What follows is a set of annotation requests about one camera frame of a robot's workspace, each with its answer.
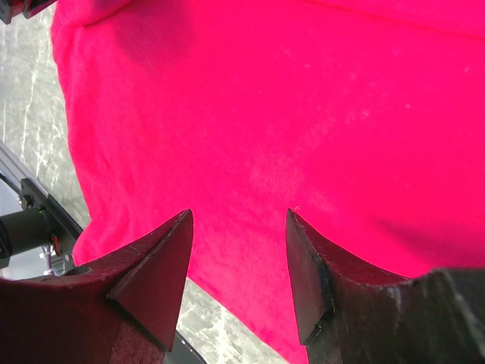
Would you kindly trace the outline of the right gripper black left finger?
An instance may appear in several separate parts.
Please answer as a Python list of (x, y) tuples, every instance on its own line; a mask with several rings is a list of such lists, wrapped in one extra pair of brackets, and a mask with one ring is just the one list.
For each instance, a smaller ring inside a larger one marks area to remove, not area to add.
[(185, 210), (60, 277), (1, 282), (3, 363), (161, 363), (192, 251)]

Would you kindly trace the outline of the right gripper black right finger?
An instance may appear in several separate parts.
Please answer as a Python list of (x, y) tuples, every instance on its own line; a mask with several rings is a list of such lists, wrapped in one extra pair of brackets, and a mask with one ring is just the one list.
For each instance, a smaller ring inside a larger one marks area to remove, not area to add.
[(331, 242), (294, 211), (286, 254), (299, 342), (311, 363), (482, 363), (484, 271), (405, 278)]

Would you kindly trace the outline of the red t shirt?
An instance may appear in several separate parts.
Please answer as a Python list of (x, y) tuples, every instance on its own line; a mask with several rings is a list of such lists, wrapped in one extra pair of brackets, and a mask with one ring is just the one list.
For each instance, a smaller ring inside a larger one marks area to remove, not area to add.
[(296, 209), (407, 277), (484, 265), (482, 1), (59, 1), (82, 265), (194, 215), (189, 277), (304, 363)]

